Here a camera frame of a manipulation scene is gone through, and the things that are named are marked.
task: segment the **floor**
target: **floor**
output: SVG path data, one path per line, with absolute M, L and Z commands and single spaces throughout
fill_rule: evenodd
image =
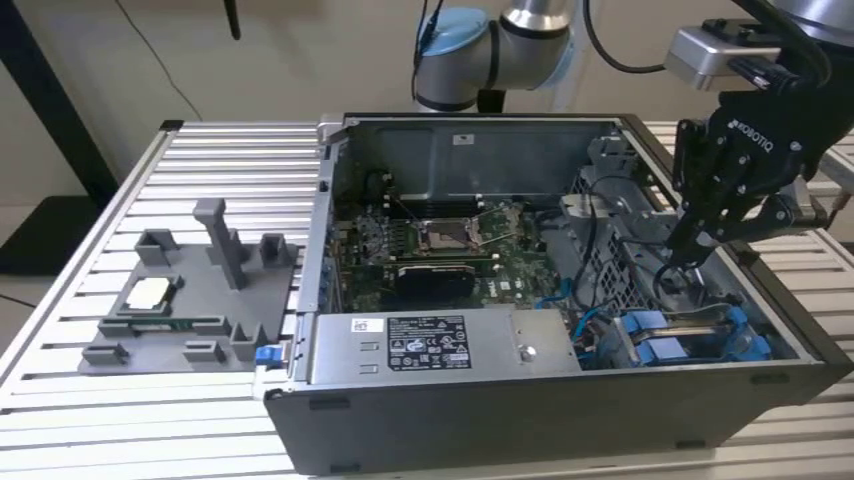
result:
M 0 244 L 12 235 L 35 207 L 0 207 Z M 36 304 L 51 288 L 54 277 L 12 277 L 0 275 L 0 294 Z M 0 354 L 30 318 L 32 309 L 0 299 Z

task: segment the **gray 3d-printed tray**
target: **gray 3d-printed tray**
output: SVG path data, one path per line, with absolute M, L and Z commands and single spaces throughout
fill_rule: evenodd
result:
M 215 209 L 213 246 L 179 246 L 169 230 L 143 233 L 141 262 L 83 351 L 80 373 L 253 371 L 257 347 L 278 341 L 298 247 L 275 234 L 242 245 L 222 222 L 225 205 Z M 169 279 L 170 290 L 135 311 L 129 297 L 146 278 Z

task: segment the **aluminum extrusion table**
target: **aluminum extrusion table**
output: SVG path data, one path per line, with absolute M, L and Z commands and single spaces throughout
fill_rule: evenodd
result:
M 673 147 L 676 124 L 649 126 Z M 315 149 L 314 123 L 187 123 L 179 131 L 158 134 L 0 359 L 0 479 L 302 478 L 293 471 L 265 407 L 253 399 L 253 373 L 84 377 L 76 368 L 82 347 L 96 334 L 96 318 L 107 314 L 137 263 L 133 248 L 139 233 L 170 228 L 179 243 L 206 242 L 191 214 L 197 199 L 227 198 L 226 220 L 246 241 L 275 231 L 290 242 L 306 243 Z M 836 166 L 846 168 L 854 137 L 833 155 Z M 812 187 L 828 195 L 838 191 L 833 182 L 814 182 Z M 842 348 L 854 354 L 852 255 L 825 231 L 754 247 Z M 293 320 L 287 318 L 286 330 Z M 854 478 L 854 377 L 810 404 L 766 413 L 714 450 L 377 477 L 588 476 Z

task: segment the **warning label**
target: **warning label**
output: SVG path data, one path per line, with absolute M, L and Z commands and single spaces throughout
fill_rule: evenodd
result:
M 389 368 L 397 372 L 471 368 L 466 318 L 389 318 Z

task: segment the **wall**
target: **wall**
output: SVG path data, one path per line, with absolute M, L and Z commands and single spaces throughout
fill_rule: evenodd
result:
M 83 187 L 27 99 L 0 64 L 0 207 L 36 205 Z
M 241 0 L 231 39 L 219 0 L 123 0 L 206 120 L 315 120 L 411 111 L 417 0 Z M 454 0 L 498 15 L 506 0 Z M 193 119 L 114 0 L 18 2 L 92 136 L 127 173 L 167 118 Z M 549 92 L 509 108 L 549 109 Z
M 674 32 L 708 18 L 745 18 L 728 0 L 592 0 L 601 2 L 594 19 L 606 50 L 624 64 L 661 63 Z M 569 110 L 630 112 L 645 120 L 702 117 L 717 107 L 717 94 L 698 92 L 670 73 L 630 75 L 614 70 L 594 52 L 585 59 Z

